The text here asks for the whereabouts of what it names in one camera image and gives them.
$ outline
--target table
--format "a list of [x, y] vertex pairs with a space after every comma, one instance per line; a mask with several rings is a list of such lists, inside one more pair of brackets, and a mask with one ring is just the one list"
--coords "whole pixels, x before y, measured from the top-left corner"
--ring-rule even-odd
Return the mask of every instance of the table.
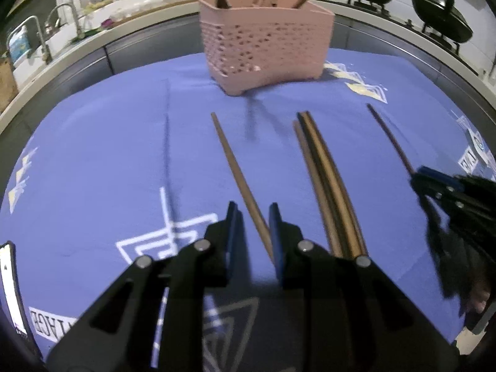
[[[204, 55], [195, 54], [113, 76], [49, 113], [19, 158], [0, 210], [0, 236], [16, 244], [25, 310], [44, 355], [134, 258], [173, 255], [224, 218], [234, 200], [244, 214], [246, 242], [232, 283], [205, 299], [206, 368], [299, 370], [303, 301], [281, 299], [213, 111], [264, 216], [277, 202], [286, 221], [327, 247], [292, 129], [296, 112], [309, 110], [371, 257], [448, 341], [457, 336], [459, 300], [442, 297], [426, 217], [366, 104], [385, 119], [414, 167], [463, 173], [458, 162], [470, 146], [466, 129], [477, 131], [402, 58], [330, 49], [328, 60], [334, 65], [317, 81], [229, 97], [208, 75]], [[345, 67], [387, 103], [353, 92], [347, 84], [356, 81], [336, 76]], [[474, 174], [494, 177], [482, 161], [472, 165]]]

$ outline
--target gas stove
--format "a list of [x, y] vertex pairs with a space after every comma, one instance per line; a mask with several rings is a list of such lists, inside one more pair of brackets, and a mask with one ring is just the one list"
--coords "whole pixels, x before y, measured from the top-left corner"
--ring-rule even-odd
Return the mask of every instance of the gas stove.
[[342, 2], [337, 2], [333, 1], [333, 4], [339, 4], [347, 7], [352, 7], [354, 9], [368, 12], [372, 15], [376, 15], [378, 17], [384, 18], [390, 22], [393, 22], [399, 26], [405, 27], [409, 29], [410, 31], [418, 34], [419, 36], [422, 36], [423, 38], [429, 40], [430, 42], [434, 43], [436, 46], [439, 46], [443, 50], [447, 51], [449, 54], [451, 54], [453, 57], [455, 57], [458, 61], [460, 61], [462, 64], [464, 64], [470, 71], [472, 71], [475, 75], [477, 75], [477, 72], [465, 61], [460, 57], [460, 44], [456, 43], [454, 41], [448, 40], [446, 37], [436, 33], [429, 28], [427, 28], [427, 25], [424, 24], [423, 28], [419, 30], [418, 28], [415, 28], [412, 20], [408, 19], [407, 21], [403, 21], [399, 18], [392, 17], [391, 14], [389, 13], [388, 10], [383, 5], [378, 5], [378, 4], [373, 4], [368, 1], [363, 1], [363, 0], [348, 0], [346, 3]]
[[353, 6], [353, 7], [358, 7], [366, 11], [370, 11], [375, 14], [380, 14], [383, 17], [389, 17], [389, 11], [384, 8], [383, 5], [378, 5], [371, 3], [369, 1], [363, 2], [362, 0], [355, 0], [352, 2], [352, 0], [348, 0], [348, 5]]

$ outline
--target kitchen counter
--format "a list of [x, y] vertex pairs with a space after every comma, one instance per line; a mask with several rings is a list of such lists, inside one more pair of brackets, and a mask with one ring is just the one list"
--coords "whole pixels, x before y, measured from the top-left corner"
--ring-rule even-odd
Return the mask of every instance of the kitchen counter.
[[[458, 59], [414, 31], [377, 15], [357, 10], [352, 7], [347, 7], [339, 3], [332, 2], [331, 0], [316, 0], [316, 2], [332, 10], [337, 16], [349, 18], [354, 21], [359, 21], [369, 26], [381, 29], [382, 31], [386, 31], [387, 33], [401, 38], [411, 45], [420, 48], [458, 74], [469, 85], [471, 85], [474, 90], [484, 97], [484, 99], [493, 108], [496, 108], [496, 95], [494, 94], [496, 88], [492, 89], [492, 86], [488, 82], [481, 80]], [[78, 43], [74, 46], [74, 48], [66, 52], [62, 52], [61, 54], [59, 53], [50, 65], [44, 66], [44, 68], [42, 68], [36, 76], [22, 86], [18, 96], [0, 115], [0, 133], [6, 129], [8, 124], [14, 119], [14, 116], [29, 102], [31, 98], [33, 98], [34, 95], [36, 95], [36, 93], [43, 88], [43, 86], [58, 76], [58, 74], [60, 74], [64, 69], [76, 63], [91, 52], [106, 46], [112, 41], [139, 31], [140, 29], [144, 29], [154, 24], [174, 18], [195, 14], [198, 10], [199, 6], [197, 2], [185, 0], [179, 5], [170, 7], [166, 6], [162, 10], [145, 14], [113, 29], [102, 31], [95, 36]]]

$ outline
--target metal bolt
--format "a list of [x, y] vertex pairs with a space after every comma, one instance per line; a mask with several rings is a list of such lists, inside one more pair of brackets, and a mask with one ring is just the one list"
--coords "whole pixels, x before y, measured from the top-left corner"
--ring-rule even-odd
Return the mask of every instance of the metal bolt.
[[200, 239], [199, 241], [196, 241], [193, 246], [197, 251], [203, 252], [210, 247], [210, 242], [207, 239]]
[[136, 259], [136, 265], [139, 267], [139, 268], [146, 268], [146, 267], [149, 267], [151, 264], [152, 264], [152, 258], [150, 256], [147, 256], [147, 255], [144, 255], [144, 256], [140, 256]]
[[308, 252], [313, 249], [313, 242], [303, 239], [302, 241], [298, 242], [298, 249], [302, 252]]
[[367, 256], [358, 256], [355, 259], [356, 265], [359, 267], [367, 268], [372, 264], [372, 260]]

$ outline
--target faucet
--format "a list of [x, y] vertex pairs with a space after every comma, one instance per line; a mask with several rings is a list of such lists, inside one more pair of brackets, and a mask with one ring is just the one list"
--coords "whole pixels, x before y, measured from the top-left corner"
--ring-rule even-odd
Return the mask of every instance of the faucet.
[[36, 27], [38, 28], [38, 36], [40, 37], [40, 41], [41, 41], [41, 53], [42, 53], [42, 58], [43, 58], [43, 61], [46, 63], [46, 64], [50, 64], [51, 61], [52, 61], [52, 58], [51, 58], [51, 53], [50, 53], [50, 49], [48, 47], [48, 45], [45, 43], [45, 39], [43, 38], [43, 32], [41, 31], [41, 27], [40, 27], [40, 21], [38, 20], [38, 17], [36, 15], [31, 15], [30, 17], [26, 18], [24, 21], [22, 21], [19, 25], [17, 25], [15, 27], [15, 29], [8, 34], [7, 36], [7, 50], [10, 52], [10, 46], [9, 46], [9, 42], [11, 41], [11, 38], [12, 36], [19, 30], [22, 28], [22, 26], [28, 22], [29, 20], [33, 19], [35, 22], [36, 22]]
[[56, 11], [57, 8], [63, 7], [64, 5], [67, 5], [68, 7], [70, 7], [71, 12], [73, 13], [74, 24], [76, 25], [77, 38], [78, 39], [84, 39], [84, 32], [83, 32], [83, 29], [81, 28], [81, 26], [79, 24], [78, 13], [76, 12], [76, 7], [74, 6], [73, 3], [62, 3], [62, 4], [57, 5], [53, 10], [51, 10], [50, 13], [48, 14], [48, 18], [46, 18], [45, 27], [51, 28], [51, 25], [50, 25], [51, 15]]

